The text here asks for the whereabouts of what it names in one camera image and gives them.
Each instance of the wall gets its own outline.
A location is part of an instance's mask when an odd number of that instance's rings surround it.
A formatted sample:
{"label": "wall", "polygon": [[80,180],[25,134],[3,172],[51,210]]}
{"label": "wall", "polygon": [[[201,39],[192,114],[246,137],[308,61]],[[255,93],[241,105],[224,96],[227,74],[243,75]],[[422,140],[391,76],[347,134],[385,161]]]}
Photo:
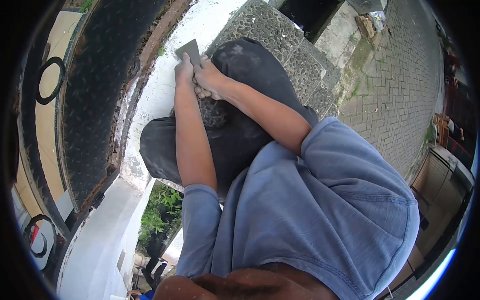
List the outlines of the wall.
{"label": "wall", "polygon": [[140,219],[154,180],[138,192],[118,177],[80,226],[62,262],[57,294],[69,300],[125,297],[132,280]]}

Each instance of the scraper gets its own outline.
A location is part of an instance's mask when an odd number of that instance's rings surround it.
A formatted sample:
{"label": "scraper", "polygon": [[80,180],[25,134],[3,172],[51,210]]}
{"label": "scraper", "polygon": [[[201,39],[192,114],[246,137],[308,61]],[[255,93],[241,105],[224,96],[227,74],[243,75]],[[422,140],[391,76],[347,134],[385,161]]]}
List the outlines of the scraper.
{"label": "scraper", "polygon": [[188,54],[188,56],[190,56],[190,62],[192,63],[192,65],[200,65],[200,53],[198,52],[198,45],[196,39],[193,39],[182,47],[178,48],[175,51],[175,54],[177,54],[177,56],[181,59],[183,53],[185,52]]}

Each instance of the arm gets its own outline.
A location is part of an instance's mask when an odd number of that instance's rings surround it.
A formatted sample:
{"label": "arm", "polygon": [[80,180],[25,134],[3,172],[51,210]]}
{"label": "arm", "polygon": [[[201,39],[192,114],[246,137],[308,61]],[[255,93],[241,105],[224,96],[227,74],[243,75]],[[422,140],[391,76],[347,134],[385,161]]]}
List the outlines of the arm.
{"label": "arm", "polygon": [[195,96],[193,66],[184,53],[175,67],[175,123],[177,165],[184,187],[204,184],[216,191],[212,152]]}
{"label": "arm", "polygon": [[195,97],[193,66],[186,53],[175,68],[177,165],[185,186],[182,204],[183,247],[177,274],[199,275],[208,270],[222,211],[210,144]]}
{"label": "arm", "polygon": [[199,85],[212,92],[214,99],[224,99],[257,122],[282,146],[300,156],[301,143],[312,130],[296,111],[269,98],[246,84],[223,75],[205,56],[195,66]]}

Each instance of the debris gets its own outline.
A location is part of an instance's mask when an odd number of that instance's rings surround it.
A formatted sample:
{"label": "debris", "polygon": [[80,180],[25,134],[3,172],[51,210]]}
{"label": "debris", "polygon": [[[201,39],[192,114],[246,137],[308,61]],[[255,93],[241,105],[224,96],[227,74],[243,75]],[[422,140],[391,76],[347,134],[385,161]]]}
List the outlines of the debris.
{"label": "debris", "polygon": [[371,38],[375,35],[375,30],[372,27],[372,22],[364,16],[355,17],[357,25],[359,26],[362,36],[365,38]]}

